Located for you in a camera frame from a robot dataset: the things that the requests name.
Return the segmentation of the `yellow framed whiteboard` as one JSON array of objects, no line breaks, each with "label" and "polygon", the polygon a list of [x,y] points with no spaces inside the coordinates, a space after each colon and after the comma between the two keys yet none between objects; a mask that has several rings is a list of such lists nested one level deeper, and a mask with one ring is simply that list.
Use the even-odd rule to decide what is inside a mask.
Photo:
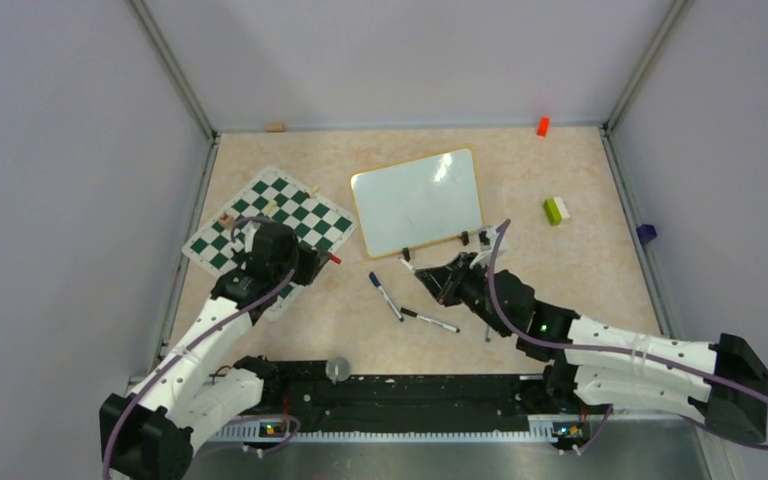
[{"label": "yellow framed whiteboard", "polygon": [[484,225],[468,147],[359,172],[349,185],[371,258],[450,240]]}]

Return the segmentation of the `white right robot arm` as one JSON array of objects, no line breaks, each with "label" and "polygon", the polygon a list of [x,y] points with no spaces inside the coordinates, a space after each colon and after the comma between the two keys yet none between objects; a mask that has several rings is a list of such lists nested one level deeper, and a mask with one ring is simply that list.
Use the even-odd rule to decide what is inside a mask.
[{"label": "white right robot arm", "polygon": [[560,412],[580,404],[662,410],[703,424],[732,441],[767,439],[768,369],[749,343],[723,333],[689,342],[612,327],[540,301],[507,270],[494,274],[460,253],[446,265],[414,270],[445,307],[463,305],[517,350],[547,363],[546,397]]}]

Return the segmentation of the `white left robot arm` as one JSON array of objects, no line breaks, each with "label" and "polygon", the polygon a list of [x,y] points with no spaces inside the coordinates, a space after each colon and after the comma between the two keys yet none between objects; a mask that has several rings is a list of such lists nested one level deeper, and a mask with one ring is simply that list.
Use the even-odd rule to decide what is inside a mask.
[{"label": "white left robot arm", "polygon": [[102,478],[181,479],[198,450],[234,417],[279,404],[280,386],[259,368],[232,368],[215,384],[208,378],[281,292],[312,284],[331,255],[265,217],[240,218],[229,235],[232,266],[183,337],[136,386],[102,403]]}]

